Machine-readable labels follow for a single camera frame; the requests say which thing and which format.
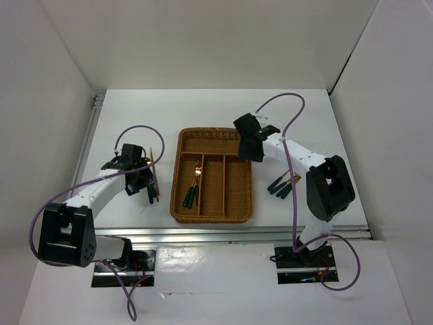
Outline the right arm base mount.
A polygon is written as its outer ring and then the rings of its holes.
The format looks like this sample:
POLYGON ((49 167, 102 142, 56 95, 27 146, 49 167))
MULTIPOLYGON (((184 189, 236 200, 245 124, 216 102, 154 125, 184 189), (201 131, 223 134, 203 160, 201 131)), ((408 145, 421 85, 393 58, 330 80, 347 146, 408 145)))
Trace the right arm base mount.
POLYGON ((290 246, 278 246, 269 257, 277 268, 278 284, 338 282, 338 271, 331 245, 321 248, 318 253, 308 257, 296 254, 290 246))

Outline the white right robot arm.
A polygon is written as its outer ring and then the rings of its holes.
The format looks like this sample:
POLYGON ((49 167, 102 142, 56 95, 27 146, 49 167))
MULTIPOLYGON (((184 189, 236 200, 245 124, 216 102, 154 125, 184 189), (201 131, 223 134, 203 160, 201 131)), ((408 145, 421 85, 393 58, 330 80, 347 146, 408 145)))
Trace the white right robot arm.
POLYGON ((283 136, 273 125, 261 127, 257 118, 247 113, 233 122, 240 135, 237 155, 261 163, 273 158, 298 174, 306 183, 309 220, 299 236, 294 236, 296 260, 311 265, 319 256, 334 225, 334 217, 345 211, 355 199, 355 190, 344 160, 326 157, 283 136))

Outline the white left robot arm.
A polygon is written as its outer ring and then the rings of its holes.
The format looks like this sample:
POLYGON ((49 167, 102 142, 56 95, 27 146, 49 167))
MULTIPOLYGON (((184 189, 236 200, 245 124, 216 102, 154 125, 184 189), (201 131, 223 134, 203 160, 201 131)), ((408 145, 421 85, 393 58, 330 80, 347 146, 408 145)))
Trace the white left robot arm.
POLYGON ((43 209, 38 256, 54 265, 87 267, 99 260, 95 219, 119 193, 129 196, 154 183, 143 147, 124 144, 120 155, 107 162, 77 195, 43 209))

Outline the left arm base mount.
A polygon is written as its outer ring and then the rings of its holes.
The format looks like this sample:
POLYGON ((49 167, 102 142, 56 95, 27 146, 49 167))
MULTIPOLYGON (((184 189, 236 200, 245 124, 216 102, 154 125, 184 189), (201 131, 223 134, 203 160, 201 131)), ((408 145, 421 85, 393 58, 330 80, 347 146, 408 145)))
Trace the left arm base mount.
POLYGON ((108 259, 109 266, 101 261, 94 263, 92 288, 115 288, 120 283, 110 269, 116 270, 122 283, 127 288, 153 287, 155 282, 156 247, 141 248, 134 250, 130 259, 108 259))

